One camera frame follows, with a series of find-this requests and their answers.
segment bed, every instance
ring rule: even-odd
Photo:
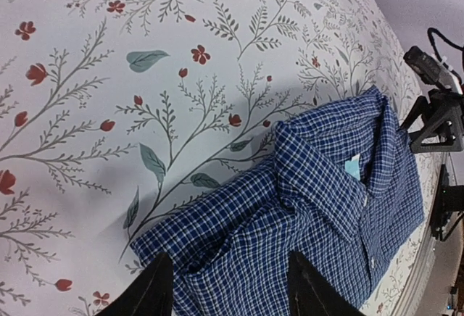
[[[403,119],[421,93],[374,0],[0,6],[1,316],[107,306],[142,269],[131,240],[271,153],[275,121],[372,85]],[[441,156],[417,162],[427,216]],[[406,315],[424,238],[366,315]]]

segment clothing label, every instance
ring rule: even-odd
[[[351,160],[345,162],[345,171],[357,180],[361,180],[360,174],[360,157],[361,154],[355,155]]]

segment cable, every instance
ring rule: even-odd
[[[445,42],[447,45],[449,45],[452,48],[457,49],[457,50],[459,50],[461,52],[461,54],[462,54],[462,56],[461,56],[461,65],[462,65],[463,70],[464,70],[464,46],[458,46],[457,44],[451,42],[448,38],[446,38],[443,35],[443,33],[438,31],[436,28],[429,28],[427,30],[428,41],[430,42],[430,44],[432,45],[432,48],[434,49],[435,57],[436,57],[436,59],[438,61],[440,61],[443,64],[443,66],[447,70],[450,69],[450,66],[448,66],[448,64],[443,62],[442,57],[440,56],[440,53],[439,53],[439,51],[438,51],[438,49],[436,47],[434,34],[437,35],[438,37],[440,37],[441,40],[443,42]],[[451,70],[450,72],[457,77],[457,79],[459,80],[459,84],[462,85],[463,84],[463,79],[460,77],[460,75],[458,75],[458,73],[456,71],[454,71],[454,70]]]
[[[440,231],[440,241],[446,241],[451,236],[452,232],[455,231],[457,225],[459,224],[461,220],[463,220],[463,218],[464,218],[464,213],[461,214],[461,216],[459,216],[456,219],[455,224],[452,225],[451,229],[448,231],[445,237],[443,237],[443,232]]]

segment floor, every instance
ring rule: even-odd
[[[437,243],[436,260],[430,280],[415,316],[439,316],[445,311],[450,288],[455,282],[463,250],[463,227],[455,230],[444,243]]]

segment blue plaid shirt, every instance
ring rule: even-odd
[[[423,221],[406,131],[377,88],[275,126],[271,157],[132,243],[165,251],[179,316],[288,315],[291,250],[351,304],[370,296]],[[360,181],[344,163],[360,154]]]

